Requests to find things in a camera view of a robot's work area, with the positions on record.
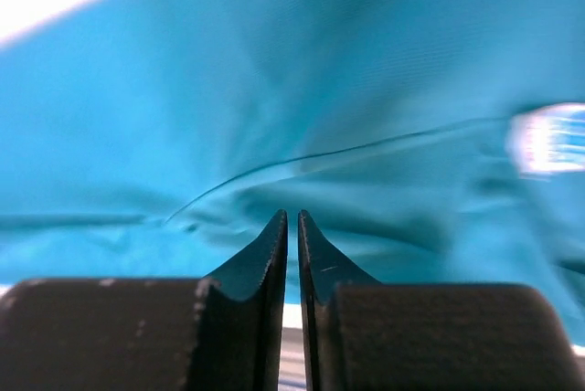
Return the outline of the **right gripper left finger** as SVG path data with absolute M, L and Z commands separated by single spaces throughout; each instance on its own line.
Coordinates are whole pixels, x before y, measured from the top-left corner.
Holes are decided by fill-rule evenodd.
M 1 299 L 4 390 L 273 390 L 288 222 L 202 278 L 30 279 Z

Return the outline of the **teal t-shirt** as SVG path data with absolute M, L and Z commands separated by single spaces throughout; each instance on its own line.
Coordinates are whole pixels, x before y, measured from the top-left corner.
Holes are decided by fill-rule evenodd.
M 584 0 L 95 0 L 1 48 L 1 281 L 200 277 L 278 209 L 584 342 Z

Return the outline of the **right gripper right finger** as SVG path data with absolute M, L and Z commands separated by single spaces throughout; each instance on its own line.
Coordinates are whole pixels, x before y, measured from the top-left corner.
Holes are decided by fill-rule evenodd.
M 553 307 L 512 283 L 385 284 L 298 216 L 311 390 L 581 390 Z

